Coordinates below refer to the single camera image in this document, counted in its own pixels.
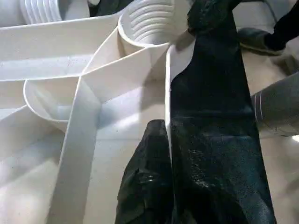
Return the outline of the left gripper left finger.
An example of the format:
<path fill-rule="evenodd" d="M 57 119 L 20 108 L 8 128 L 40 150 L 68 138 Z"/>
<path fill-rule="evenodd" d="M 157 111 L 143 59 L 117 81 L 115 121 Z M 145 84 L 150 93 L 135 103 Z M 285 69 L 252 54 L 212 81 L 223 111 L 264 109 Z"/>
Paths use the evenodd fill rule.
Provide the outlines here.
<path fill-rule="evenodd" d="M 147 124 L 124 170 L 115 223 L 169 224 L 172 209 L 172 167 L 165 121 L 155 119 Z"/>

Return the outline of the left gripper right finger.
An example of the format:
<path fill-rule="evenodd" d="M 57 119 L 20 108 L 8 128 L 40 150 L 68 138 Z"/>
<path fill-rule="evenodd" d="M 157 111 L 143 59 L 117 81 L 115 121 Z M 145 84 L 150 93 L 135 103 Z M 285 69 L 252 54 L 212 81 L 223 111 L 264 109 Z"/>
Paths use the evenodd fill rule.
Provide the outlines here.
<path fill-rule="evenodd" d="M 178 209 L 189 223 L 268 223 L 269 186 L 252 116 L 175 116 L 171 140 Z"/>

